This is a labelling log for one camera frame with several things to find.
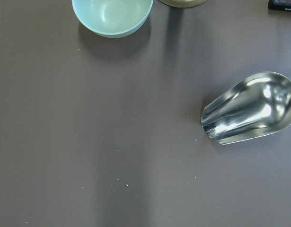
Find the black monitor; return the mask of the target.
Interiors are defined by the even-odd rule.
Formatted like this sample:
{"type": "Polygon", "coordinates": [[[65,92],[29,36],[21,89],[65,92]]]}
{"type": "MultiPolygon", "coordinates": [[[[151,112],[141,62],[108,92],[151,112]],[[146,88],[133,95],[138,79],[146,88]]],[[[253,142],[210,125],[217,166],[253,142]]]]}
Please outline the black monitor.
{"type": "Polygon", "coordinates": [[[269,0],[268,8],[272,10],[291,12],[291,0],[269,0]]]}

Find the wooden cup stand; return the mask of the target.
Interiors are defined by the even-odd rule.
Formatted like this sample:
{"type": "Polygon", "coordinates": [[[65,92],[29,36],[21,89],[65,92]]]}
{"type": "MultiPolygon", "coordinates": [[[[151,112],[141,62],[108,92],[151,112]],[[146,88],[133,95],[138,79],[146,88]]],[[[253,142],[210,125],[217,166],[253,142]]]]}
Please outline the wooden cup stand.
{"type": "Polygon", "coordinates": [[[174,8],[191,8],[205,3],[207,0],[159,0],[161,3],[174,8]]]}

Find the metal scoop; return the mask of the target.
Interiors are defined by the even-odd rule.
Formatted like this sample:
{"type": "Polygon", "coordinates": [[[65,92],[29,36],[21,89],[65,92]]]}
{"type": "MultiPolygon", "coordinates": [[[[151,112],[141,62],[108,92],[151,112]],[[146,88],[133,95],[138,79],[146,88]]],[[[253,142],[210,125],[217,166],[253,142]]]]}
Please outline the metal scoop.
{"type": "Polygon", "coordinates": [[[208,104],[201,125],[222,145],[282,131],[291,125],[291,80],[270,71],[251,75],[208,104]]]}

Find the light green bowl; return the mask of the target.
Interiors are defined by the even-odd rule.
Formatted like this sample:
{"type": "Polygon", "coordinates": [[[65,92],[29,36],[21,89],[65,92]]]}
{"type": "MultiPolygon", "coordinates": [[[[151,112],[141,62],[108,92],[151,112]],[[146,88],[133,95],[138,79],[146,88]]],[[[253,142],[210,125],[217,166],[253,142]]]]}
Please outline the light green bowl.
{"type": "Polygon", "coordinates": [[[147,20],[152,0],[73,0],[79,22],[93,33],[122,38],[136,32],[147,20]]]}

